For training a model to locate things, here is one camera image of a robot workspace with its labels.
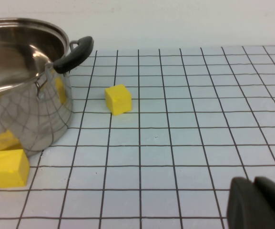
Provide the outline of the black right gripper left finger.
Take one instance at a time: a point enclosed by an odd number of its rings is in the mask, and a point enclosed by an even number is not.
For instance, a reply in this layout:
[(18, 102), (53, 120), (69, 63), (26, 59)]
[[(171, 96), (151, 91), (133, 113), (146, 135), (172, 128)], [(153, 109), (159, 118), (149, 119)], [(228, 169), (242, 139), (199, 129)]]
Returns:
[(275, 229), (275, 211), (254, 182), (243, 177), (231, 181), (226, 217), (230, 229)]

